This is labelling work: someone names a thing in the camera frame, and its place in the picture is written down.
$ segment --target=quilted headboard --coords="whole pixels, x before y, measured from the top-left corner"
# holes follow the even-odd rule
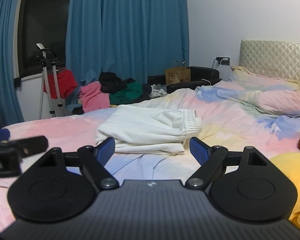
[[[242,40],[239,65],[255,74],[300,82],[300,44]]]

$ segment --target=black armchair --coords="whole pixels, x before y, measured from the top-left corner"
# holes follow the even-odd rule
[[[188,67],[191,69],[191,81],[178,84],[172,84],[167,86],[167,93],[171,94],[180,88],[190,88],[195,90],[196,87],[201,86],[213,86],[221,81],[219,78],[219,71],[207,67]],[[148,84],[162,84],[166,83],[165,75],[150,76],[148,77]]]

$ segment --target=pink towel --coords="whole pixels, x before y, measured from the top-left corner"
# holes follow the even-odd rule
[[[79,97],[85,113],[110,107],[109,94],[101,92],[101,84],[99,81],[81,87]]]

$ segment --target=curtain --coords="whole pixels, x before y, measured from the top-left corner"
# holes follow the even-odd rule
[[[22,122],[13,85],[13,26],[17,0],[0,0],[0,125]]]
[[[103,71],[146,82],[188,59],[186,0],[70,0],[66,65],[78,80]]]

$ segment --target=black wall socket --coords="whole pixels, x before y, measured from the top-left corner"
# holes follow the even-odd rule
[[[230,58],[229,57],[217,57],[217,61],[218,61],[218,64],[220,65],[230,65]]]

